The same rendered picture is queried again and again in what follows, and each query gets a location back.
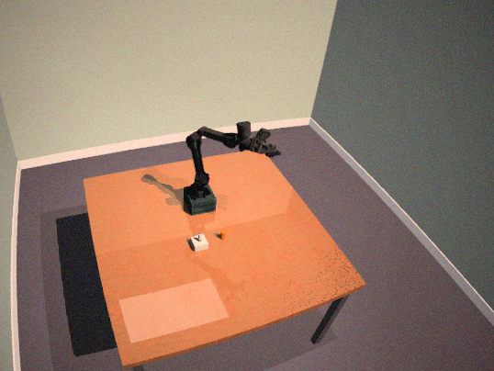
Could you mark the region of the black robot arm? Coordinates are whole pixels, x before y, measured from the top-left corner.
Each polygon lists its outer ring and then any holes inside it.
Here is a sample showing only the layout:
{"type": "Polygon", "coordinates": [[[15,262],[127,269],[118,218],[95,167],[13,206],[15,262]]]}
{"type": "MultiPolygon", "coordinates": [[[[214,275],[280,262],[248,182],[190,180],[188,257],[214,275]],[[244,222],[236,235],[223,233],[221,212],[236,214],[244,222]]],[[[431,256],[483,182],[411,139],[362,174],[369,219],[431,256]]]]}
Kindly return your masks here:
{"type": "MultiPolygon", "coordinates": [[[[249,138],[249,136],[252,135],[251,122],[238,122],[236,124],[236,127],[237,133],[223,133],[203,126],[202,128],[194,131],[185,138],[186,145],[192,152],[194,165],[196,168],[195,182],[191,185],[191,188],[194,189],[194,191],[192,191],[192,194],[195,199],[205,197],[203,193],[203,187],[210,180],[209,174],[206,174],[204,172],[201,158],[202,137],[206,137],[214,141],[221,141],[225,146],[229,148],[234,148],[239,144],[239,149],[241,152],[245,149],[248,150],[247,143],[248,140],[251,139],[249,138]]],[[[256,134],[255,138],[260,139],[260,141],[265,141],[266,143],[266,139],[270,136],[270,131],[261,128],[256,134]]]]}

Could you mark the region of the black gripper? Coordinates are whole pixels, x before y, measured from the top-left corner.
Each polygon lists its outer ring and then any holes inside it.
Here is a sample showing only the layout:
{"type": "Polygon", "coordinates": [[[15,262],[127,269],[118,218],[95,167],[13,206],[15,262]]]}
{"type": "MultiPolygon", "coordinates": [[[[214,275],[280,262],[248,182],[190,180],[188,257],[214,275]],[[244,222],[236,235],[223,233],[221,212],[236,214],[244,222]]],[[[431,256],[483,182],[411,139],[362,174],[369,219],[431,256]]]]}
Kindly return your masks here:
{"type": "Polygon", "coordinates": [[[273,158],[276,155],[281,155],[282,153],[276,149],[276,145],[269,143],[266,145],[265,141],[260,141],[255,137],[248,140],[247,149],[251,152],[257,152],[260,154],[265,153],[265,156],[273,158]]]}

